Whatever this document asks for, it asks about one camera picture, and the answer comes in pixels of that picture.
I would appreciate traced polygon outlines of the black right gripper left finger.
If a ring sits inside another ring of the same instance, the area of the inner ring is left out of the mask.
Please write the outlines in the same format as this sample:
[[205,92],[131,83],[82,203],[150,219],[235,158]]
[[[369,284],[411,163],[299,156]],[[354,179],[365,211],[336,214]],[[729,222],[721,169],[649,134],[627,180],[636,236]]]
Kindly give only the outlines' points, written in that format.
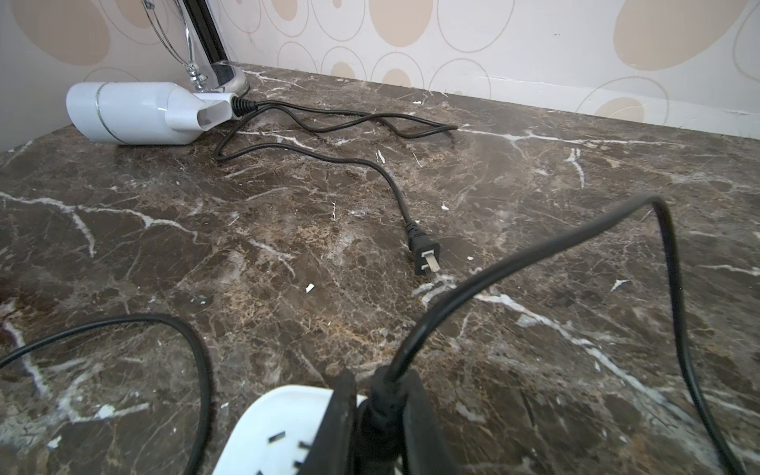
[[322,423],[298,473],[354,473],[353,431],[357,414],[354,374],[344,370],[336,380]]

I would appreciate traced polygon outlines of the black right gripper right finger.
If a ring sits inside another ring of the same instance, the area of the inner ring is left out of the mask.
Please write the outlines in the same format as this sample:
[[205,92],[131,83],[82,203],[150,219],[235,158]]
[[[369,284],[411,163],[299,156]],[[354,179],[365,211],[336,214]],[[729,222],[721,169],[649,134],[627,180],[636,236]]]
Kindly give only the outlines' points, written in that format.
[[403,410],[403,473],[459,474],[460,467],[443,438],[433,405],[416,370],[408,371],[404,387],[407,397]]

